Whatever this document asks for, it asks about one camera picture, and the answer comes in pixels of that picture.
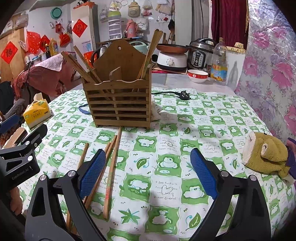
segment yellow tissue package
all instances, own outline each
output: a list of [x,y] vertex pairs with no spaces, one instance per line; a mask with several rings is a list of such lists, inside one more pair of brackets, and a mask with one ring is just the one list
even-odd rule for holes
[[29,128],[33,128],[45,119],[52,116],[48,103],[41,93],[34,96],[34,101],[28,105],[23,114]]

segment blue strap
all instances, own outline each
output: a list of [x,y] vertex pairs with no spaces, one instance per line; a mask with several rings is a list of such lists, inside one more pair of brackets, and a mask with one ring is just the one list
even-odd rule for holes
[[84,105],[79,106],[78,110],[80,110],[80,112],[82,112],[83,114],[91,115],[91,113],[89,111],[82,109],[82,107],[85,107],[85,106],[88,106],[88,104],[84,104]]

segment power plug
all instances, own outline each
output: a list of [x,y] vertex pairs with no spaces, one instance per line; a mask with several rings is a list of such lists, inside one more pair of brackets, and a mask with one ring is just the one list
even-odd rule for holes
[[181,91],[180,99],[181,100],[189,100],[190,99],[189,93],[187,93],[186,91]]

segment red curtain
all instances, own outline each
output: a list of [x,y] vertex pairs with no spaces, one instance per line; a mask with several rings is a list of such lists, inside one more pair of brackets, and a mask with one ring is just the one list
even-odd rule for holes
[[216,42],[224,38],[227,46],[236,42],[247,48],[246,30],[247,0],[212,0],[212,35]]

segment curtain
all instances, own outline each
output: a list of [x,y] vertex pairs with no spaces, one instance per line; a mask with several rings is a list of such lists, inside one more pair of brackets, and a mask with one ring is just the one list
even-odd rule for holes
[[212,35],[216,42],[224,38],[227,46],[236,42],[247,47],[248,7],[247,0],[212,0]]
[[192,41],[209,36],[209,0],[192,0]]

